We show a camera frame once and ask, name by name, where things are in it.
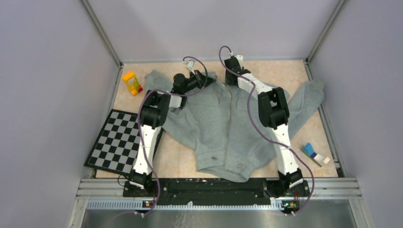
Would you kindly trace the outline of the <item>grey zip-up jacket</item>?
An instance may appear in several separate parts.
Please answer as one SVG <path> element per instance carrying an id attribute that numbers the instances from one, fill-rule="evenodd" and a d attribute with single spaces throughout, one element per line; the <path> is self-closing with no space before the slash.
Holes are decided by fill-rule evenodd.
<path id="1" fill-rule="evenodd" d="M 273 159 L 281 175 L 297 172 L 290 140 L 324 99 L 324 83 L 305 82 L 289 99 L 290 116 L 277 130 L 262 125 L 258 101 L 249 92 L 225 85 L 214 72 L 213 83 L 194 89 L 183 108 L 171 108 L 162 128 L 194 150 L 197 171 L 233 182 L 246 182 Z"/>

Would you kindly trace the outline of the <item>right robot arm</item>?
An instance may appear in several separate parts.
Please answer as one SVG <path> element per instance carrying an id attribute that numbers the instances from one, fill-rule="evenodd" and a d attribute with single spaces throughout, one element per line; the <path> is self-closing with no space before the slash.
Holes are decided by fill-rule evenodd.
<path id="1" fill-rule="evenodd" d="M 225 82 L 249 93 L 249 116 L 250 100 L 257 100 L 259 121 L 268 128 L 270 142 L 274 144 L 278 159 L 278 191 L 285 196 L 291 196 L 297 191 L 298 185 L 303 183 L 304 178 L 291 146 L 288 127 L 290 112 L 284 90 L 258 80 L 243 66 L 243 55 L 230 54 L 230 58 L 223 61 L 223 66 L 226 69 Z"/>

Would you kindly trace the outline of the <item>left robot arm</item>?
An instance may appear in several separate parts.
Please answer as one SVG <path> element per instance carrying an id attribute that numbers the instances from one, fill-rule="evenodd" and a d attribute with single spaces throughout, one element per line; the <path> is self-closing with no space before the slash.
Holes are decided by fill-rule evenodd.
<path id="1" fill-rule="evenodd" d="M 154 151 L 168 111 L 171 108 L 183 108 L 187 97 L 191 96 L 190 91 L 195 89 L 198 93 L 215 81 L 207 72 L 203 74 L 194 70 L 188 78 L 184 74 L 176 74 L 170 92 L 161 89 L 147 91 L 137 118 L 139 150 L 128 181 L 140 196 L 147 196 L 152 192 Z"/>

